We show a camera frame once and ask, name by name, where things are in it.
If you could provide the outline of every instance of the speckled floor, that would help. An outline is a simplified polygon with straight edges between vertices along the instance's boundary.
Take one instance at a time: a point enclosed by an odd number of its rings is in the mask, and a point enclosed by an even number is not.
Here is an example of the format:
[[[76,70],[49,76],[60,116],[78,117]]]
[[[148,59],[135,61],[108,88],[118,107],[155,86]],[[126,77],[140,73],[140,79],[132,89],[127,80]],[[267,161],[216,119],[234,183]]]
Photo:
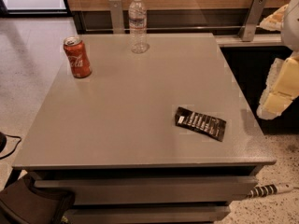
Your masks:
[[[74,35],[72,19],[0,19],[0,131],[24,137],[54,80],[67,63],[62,42]],[[299,186],[299,134],[266,136],[278,162],[257,175],[260,185],[291,182]],[[16,140],[8,139],[0,156]],[[18,150],[0,160],[0,190],[7,182]],[[217,224],[299,223],[299,189],[265,198],[232,202]]]

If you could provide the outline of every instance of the water bottle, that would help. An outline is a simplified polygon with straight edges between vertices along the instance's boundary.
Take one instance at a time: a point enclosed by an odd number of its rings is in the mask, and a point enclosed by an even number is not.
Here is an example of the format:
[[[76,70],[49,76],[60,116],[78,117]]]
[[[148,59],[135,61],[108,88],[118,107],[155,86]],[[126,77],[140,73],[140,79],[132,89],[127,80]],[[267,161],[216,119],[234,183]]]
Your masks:
[[[147,51],[147,10],[142,0],[133,0],[129,6],[131,51],[137,54]]]

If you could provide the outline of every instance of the desk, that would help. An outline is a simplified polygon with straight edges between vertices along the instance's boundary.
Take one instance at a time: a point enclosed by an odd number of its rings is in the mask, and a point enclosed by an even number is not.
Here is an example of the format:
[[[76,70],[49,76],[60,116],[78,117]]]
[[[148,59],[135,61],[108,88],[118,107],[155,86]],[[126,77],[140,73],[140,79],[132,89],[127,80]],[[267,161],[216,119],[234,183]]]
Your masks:
[[[62,65],[13,163],[76,193],[72,223],[221,219],[275,163],[213,35],[150,35],[138,55],[129,35],[83,40],[93,73]],[[226,120],[223,142],[177,127],[178,106]]]

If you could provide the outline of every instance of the black cable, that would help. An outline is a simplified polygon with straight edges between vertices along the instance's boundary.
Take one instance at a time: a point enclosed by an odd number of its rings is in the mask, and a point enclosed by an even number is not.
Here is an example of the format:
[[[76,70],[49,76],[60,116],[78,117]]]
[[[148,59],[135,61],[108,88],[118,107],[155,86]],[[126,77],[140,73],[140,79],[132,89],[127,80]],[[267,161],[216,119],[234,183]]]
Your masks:
[[[19,136],[8,135],[8,134],[5,134],[5,136],[6,136],[6,137],[9,137],[9,138],[18,138],[19,141],[16,143],[15,147],[14,147],[8,154],[6,154],[5,156],[0,157],[0,160],[2,160],[2,159],[4,159],[4,158],[7,158],[7,157],[10,156],[11,154],[13,154],[13,153],[16,151],[16,149],[17,149],[19,143],[21,142],[21,137],[19,137]]]

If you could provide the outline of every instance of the red soda can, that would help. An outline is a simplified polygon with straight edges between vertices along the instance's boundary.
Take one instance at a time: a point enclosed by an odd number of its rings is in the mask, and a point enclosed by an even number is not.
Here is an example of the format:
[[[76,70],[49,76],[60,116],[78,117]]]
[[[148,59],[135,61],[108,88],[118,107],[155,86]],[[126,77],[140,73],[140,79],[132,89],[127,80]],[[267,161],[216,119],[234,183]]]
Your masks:
[[[78,36],[68,37],[64,40],[64,51],[71,65],[74,77],[84,78],[92,73],[85,45]]]

